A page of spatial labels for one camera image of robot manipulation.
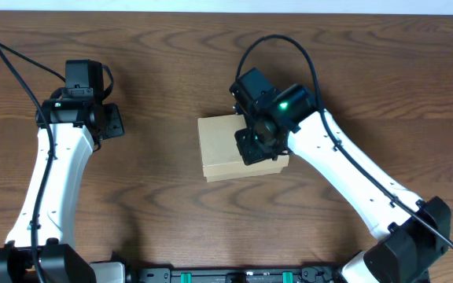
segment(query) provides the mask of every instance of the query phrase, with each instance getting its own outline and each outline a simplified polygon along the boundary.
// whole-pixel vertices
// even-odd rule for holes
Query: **black cable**
[[[389,198],[390,201],[392,201],[394,204],[397,204],[401,209],[403,209],[408,215],[410,215],[412,218],[420,222],[426,229],[428,229],[431,233],[433,233],[435,236],[439,237],[443,242],[448,244],[449,247],[453,249],[453,241],[451,241],[449,238],[445,237],[443,234],[441,234],[438,230],[436,230],[434,227],[432,227],[430,224],[428,224],[424,219],[419,217],[415,211],[413,211],[411,208],[409,208],[406,204],[404,204],[397,196],[393,195],[391,192],[389,192],[380,182],[378,182],[374,177],[370,175],[360,164],[358,164],[355,159],[347,152],[347,150],[344,149],[344,147],[341,144],[341,141],[339,141],[334,135],[333,132],[330,129],[330,126],[328,125],[328,122],[326,120],[325,116],[325,108],[324,104],[322,102],[322,97],[319,92],[319,84],[318,84],[318,78],[316,71],[314,69],[314,64],[312,64],[311,58],[308,56],[307,51],[294,39],[291,39],[290,37],[287,37],[285,35],[268,35],[264,36],[261,39],[256,40],[244,53],[244,56],[242,56],[241,62],[239,63],[239,66],[237,68],[237,74],[235,76],[235,79],[239,77],[241,74],[241,69],[242,65],[244,64],[245,58],[248,56],[249,52],[258,45],[260,42],[263,42],[268,39],[283,39],[286,40],[287,42],[292,43],[305,57],[307,60],[308,66],[311,69],[311,74],[312,74],[312,81],[314,82],[314,90],[315,90],[315,96],[317,99],[317,105],[318,105],[318,110],[319,114],[321,115],[321,120],[322,124],[324,125],[326,129],[326,133],[328,136],[331,138],[333,144],[335,147],[344,155],[344,157],[354,166],[363,176],[365,176],[368,181],[372,182],[383,194]]]
[[[17,55],[18,57],[31,62],[32,64],[35,64],[36,66],[47,70],[49,72],[52,72],[54,75],[59,76],[62,78],[61,75],[57,74],[54,71],[51,71],[47,67],[38,64],[34,62],[33,60],[26,58],[24,55],[19,54],[16,51],[11,50],[7,46],[3,46],[0,43],[0,57],[1,59],[5,62],[6,66],[8,69],[12,72],[12,74],[15,76],[15,79],[20,83],[20,85],[24,88],[24,90],[28,93],[30,99],[32,100],[32,103],[34,103],[36,110],[38,111],[39,117],[42,119],[43,123],[45,124],[45,129],[46,133],[48,134],[48,141],[49,141],[49,147],[50,150],[48,151],[48,160],[46,161],[46,166],[45,166],[45,172],[43,173],[43,178],[41,180],[41,184],[39,185],[39,190],[38,194],[36,195],[36,202],[35,206],[32,212],[32,219],[31,219],[31,255],[32,255],[32,262],[35,265],[36,269],[36,274],[38,275],[38,279],[41,283],[46,283],[45,276],[43,274],[43,269],[41,268],[41,265],[39,263],[39,257],[38,257],[38,215],[39,215],[39,209],[41,208],[41,201],[43,198],[43,194],[45,192],[45,186],[46,186],[46,181],[48,179],[48,175],[50,173],[50,168],[52,167],[52,162],[53,158],[55,157],[55,145],[53,142],[53,135],[52,135],[52,130],[50,129],[50,125],[45,119],[45,115],[43,114],[41,110],[41,106],[38,103],[38,100],[36,99],[35,95],[32,93],[31,89],[29,89],[29,86],[25,83],[25,81],[22,79],[22,77],[19,75],[17,70],[12,66],[12,64],[8,61],[8,58],[6,55],[3,53],[2,48],[5,50],[8,50],[9,52]]]

